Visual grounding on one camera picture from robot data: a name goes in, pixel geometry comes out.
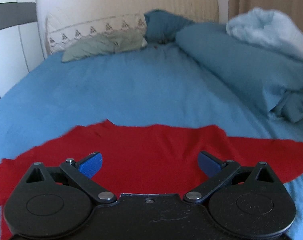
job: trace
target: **light blue blanket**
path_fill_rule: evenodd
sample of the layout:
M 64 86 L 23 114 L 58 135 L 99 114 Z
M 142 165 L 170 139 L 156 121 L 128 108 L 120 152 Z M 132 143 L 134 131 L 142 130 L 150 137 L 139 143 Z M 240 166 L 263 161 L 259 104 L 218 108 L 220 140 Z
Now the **light blue blanket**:
M 230 136 L 303 141 L 303 123 L 267 120 L 175 43 L 65 64 L 61 56 L 50 56 L 0 100 L 0 160 L 104 119 L 216 124 Z M 303 239 L 303 176 L 287 188 L 299 210 L 289 235 Z

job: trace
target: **bed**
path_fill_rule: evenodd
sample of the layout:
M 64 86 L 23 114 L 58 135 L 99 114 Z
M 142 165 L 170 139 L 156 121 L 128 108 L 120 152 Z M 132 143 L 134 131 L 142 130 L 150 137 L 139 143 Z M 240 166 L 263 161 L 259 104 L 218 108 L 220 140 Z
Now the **bed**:
M 93 2 L 106 6 L 81 9 Z M 49 15 L 48 40 L 77 23 L 93 24 L 98 18 L 141 15 L 153 9 L 195 22 L 219 20 L 216 0 L 75 0 Z M 49 55 L 0 100 L 0 161 L 15 158 L 76 125 L 105 119 L 124 126 L 215 124 L 229 136 L 303 142 L 303 122 L 266 117 L 176 42 L 151 42 L 140 51 L 69 63 L 61 63 L 62 53 Z M 285 186 L 298 210 L 288 235 L 303 239 L 303 175 Z

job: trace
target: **red fabric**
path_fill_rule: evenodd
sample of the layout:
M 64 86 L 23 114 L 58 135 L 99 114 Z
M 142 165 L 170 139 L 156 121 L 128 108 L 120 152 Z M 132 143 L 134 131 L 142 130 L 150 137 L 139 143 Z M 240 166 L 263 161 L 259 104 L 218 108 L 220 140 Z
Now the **red fabric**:
M 4 205 L 32 163 L 58 166 L 66 158 L 80 160 L 94 151 L 102 153 L 103 166 L 92 179 L 116 195 L 122 192 L 183 195 L 206 180 L 197 165 L 197 156 L 202 150 L 243 166 L 267 161 L 282 182 L 303 173 L 303 143 L 227 137 L 217 126 L 200 129 L 163 125 L 119 127 L 105 121 L 89 127 L 77 126 L 15 160 L 2 160 L 0 205 Z M 1 226 L 1 239 L 9 239 L 10 232 L 3 218 Z

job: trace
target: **metal screw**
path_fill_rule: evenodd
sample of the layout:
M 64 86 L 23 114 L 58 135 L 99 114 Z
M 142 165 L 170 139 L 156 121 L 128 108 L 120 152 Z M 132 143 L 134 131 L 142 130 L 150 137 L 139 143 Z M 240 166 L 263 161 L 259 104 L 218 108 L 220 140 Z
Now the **metal screw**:
M 190 200 L 199 200 L 199 199 L 201 199 L 202 196 L 199 192 L 192 191 L 192 192 L 188 192 L 186 194 L 186 197 Z
M 74 162 L 74 159 L 73 158 L 68 158 L 68 159 L 66 159 L 66 162 L 69 163 L 70 165 L 72 165 L 73 162 Z
M 101 200 L 112 200 L 112 198 L 114 197 L 114 194 L 109 192 L 109 191 L 105 191 L 105 192 L 101 192 L 98 194 L 98 198 Z

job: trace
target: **headboard cover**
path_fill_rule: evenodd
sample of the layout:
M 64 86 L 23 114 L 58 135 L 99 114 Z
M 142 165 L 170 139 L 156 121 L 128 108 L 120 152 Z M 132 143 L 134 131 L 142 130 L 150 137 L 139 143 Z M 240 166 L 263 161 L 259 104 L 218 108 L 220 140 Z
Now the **headboard cover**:
M 219 21 L 217 0 L 70 0 L 47 15 L 47 53 L 124 26 L 146 29 L 144 13 L 162 9 L 195 22 Z

